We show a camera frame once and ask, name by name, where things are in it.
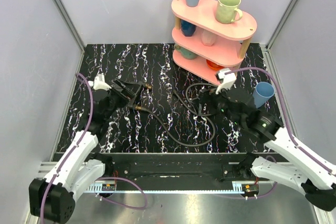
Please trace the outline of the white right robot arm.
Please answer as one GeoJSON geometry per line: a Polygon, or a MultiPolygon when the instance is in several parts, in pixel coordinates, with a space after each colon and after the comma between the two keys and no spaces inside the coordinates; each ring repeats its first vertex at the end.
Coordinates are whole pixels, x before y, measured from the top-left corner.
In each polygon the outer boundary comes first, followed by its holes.
{"type": "Polygon", "coordinates": [[[248,153],[234,168],[234,175],[244,180],[254,176],[273,180],[303,194],[309,203],[324,211],[335,209],[335,165],[288,133],[278,118],[256,108],[252,95],[239,89],[216,93],[212,88],[200,91],[198,103],[237,123],[293,165],[292,168],[285,167],[248,153]]]}

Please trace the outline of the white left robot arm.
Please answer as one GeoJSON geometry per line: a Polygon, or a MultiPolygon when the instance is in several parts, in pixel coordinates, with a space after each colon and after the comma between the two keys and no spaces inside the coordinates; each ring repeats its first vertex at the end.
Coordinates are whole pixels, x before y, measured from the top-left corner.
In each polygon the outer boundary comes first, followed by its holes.
{"type": "Polygon", "coordinates": [[[90,160],[80,169],[89,153],[105,136],[113,112],[127,103],[113,90],[96,90],[84,128],[77,132],[56,166],[42,179],[35,178],[28,187],[30,213],[41,220],[66,223],[73,214],[76,201],[98,177],[113,175],[112,165],[90,160]]]}

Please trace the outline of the dark grey faucet mixer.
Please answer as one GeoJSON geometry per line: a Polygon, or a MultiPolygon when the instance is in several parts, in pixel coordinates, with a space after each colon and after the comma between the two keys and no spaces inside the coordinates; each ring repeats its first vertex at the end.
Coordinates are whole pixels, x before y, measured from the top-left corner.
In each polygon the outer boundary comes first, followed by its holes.
{"type": "Polygon", "coordinates": [[[140,107],[136,103],[140,101],[143,90],[152,90],[153,86],[142,81],[126,82],[114,79],[111,86],[111,101],[114,108],[128,108],[138,110],[140,107]]]}

